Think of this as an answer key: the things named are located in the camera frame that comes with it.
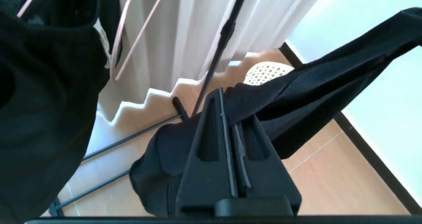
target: baseboard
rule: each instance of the baseboard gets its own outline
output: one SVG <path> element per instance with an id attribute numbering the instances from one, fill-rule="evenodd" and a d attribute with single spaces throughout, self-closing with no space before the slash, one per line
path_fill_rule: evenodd
<path id="1" fill-rule="evenodd" d="M 283 43 L 279 48 L 283 53 L 284 57 L 291 63 L 292 67 L 299 69 L 303 67 L 303 63 L 291 50 L 288 44 Z M 362 136 L 356 131 L 351 125 L 348 119 L 343 113 L 339 113 L 334 117 L 334 120 L 338 123 L 340 128 L 349 137 L 349 139 L 355 144 L 356 148 L 362 153 L 369 164 L 374 168 L 378 175 L 388 185 L 391 191 L 397 196 L 401 203 L 412 215 L 421 215 L 422 208 L 416 202 L 416 200 L 410 195 L 410 193 L 403 187 L 400 181 L 393 175 L 393 173 L 387 168 L 382 162 L 381 158 L 372 150 L 372 148 L 366 143 Z"/>

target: black fabric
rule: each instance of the black fabric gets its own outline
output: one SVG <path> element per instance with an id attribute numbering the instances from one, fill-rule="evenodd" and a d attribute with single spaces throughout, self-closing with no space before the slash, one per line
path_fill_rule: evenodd
<path id="1" fill-rule="evenodd" d="M 392 60 L 421 44 L 422 9 L 401 11 L 301 69 L 261 86 L 228 88 L 224 103 L 229 125 L 256 114 L 280 158 L 288 158 Z M 129 175 L 146 211 L 162 217 L 174 214 L 174 190 L 183 175 L 197 123 L 198 115 L 162 127 L 144 156 L 133 164 Z"/>
<path id="2" fill-rule="evenodd" d="M 0 0 L 0 223 L 48 209 L 86 152 L 119 0 Z"/>

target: floor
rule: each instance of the floor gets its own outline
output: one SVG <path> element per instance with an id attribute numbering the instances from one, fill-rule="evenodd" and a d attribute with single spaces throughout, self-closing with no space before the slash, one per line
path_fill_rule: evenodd
<path id="1" fill-rule="evenodd" d="M 247 70 L 261 61 L 288 64 L 278 50 L 249 55 L 238 67 L 217 74 L 208 91 L 242 82 Z M 112 122 L 98 113 L 87 153 L 176 115 L 172 96 L 178 96 L 190 114 L 201 84 L 202 80 L 180 79 L 172 93 L 150 89 L 144 104 L 123 103 Z M 127 170 L 144 153 L 155 132 L 150 131 L 82 163 L 60 192 L 59 199 L 67 200 Z M 408 214 L 335 121 L 329 122 L 283 163 L 302 194 L 300 215 Z M 150 215 L 133 192 L 127 176 L 68 205 L 63 211 L 66 216 Z"/>

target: pink hanger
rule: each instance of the pink hanger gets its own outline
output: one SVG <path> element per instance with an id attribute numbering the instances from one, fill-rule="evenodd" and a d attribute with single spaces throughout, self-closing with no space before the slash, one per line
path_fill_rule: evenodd
<path id="1" fill-rule="evenodd" d="M 26 2 L 24 3 L 24 5 L 20 8 L 17 16 L 20 18 L 26 11 L 26 9 L 29 7 L 29 5 L 31 4 L 33 0 L 26 0 Z"/>
<path id="2" fill-rule="evenodd" d="M 126 14 L 127 14 L 127 5 L 128 5 L 128 2 L 126 2 L 125 8 L 123 9 L 123 12 L 122 12 L 122 17 L 120 18 L 120 23 L 119 23 L 119 28 L 117 29 L 116 38 L 114 40 L 113 51 L 111 52 L 110 78 L 114 82 L 117 82 L 120 79 L 123 71 L 126 68 L 127 63 L 129 62 L 129 58 L 131 57 L 133 51 L 135 50 L 135 47 L 138 44 L 140 37 L 144 33 L 145 28 L 148 25 L 148 23 L 149 23 L 149 21 L 151 19 L 151 16 L 152 16 L 152 14 L 154 14 L 154 11 L 156 10 L 156 8 L 158 6 L 158 3 L 160 3 L 160 1 L 161 0 L 157 0 L 155 2 L 154 6 L 152 7 L 152 9 L 150 11 L 150 14 L 148 15 L 148 17 L 146 18 L 146 20 L 144 22 L 144 25 L 140 29 L 140 31 L 138 33 L 138 36 L 136 37 L 135 41 L 133 42 L 133 45 L 132 45 L 131 49 L 129 50 L 129 52 L 128 52 L 127 56 L 126 56 L 126 59 L 123 61 L 123 64 L 121 65 L 121 68 L 120 68 L 120 71 L 117 73 L 117 76 L 114 77 L 114 65 L 115 65 L 115 61 L 116 61 L 117 50 L 119 48 L 119 42 L 120 42 L 120 39 L 121 39 L 121 34 L 123 32 L 123 25 L 125 23 L 125 18 L 126 18 Z"/>

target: white curtain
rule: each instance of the white curtain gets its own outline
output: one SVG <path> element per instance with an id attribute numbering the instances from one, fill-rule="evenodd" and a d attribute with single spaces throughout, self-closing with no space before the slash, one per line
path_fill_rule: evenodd
<path id="1" fill-rule="evenodd" d="M 126 0 L 120 0 L 121 6 Z M 123 62 L 156 0 L 133 0 L 125 23 Z M 316 0 L 245 0 L 218 71 L 248 51 L 281 46 Z M 199 79 L 212 60 L 235 0 L 162 0 L 120 81 L 100 94 L 111 120 L 121 101 L 142 103 L 149 88 L 170 92 L 178 78 Z"/>

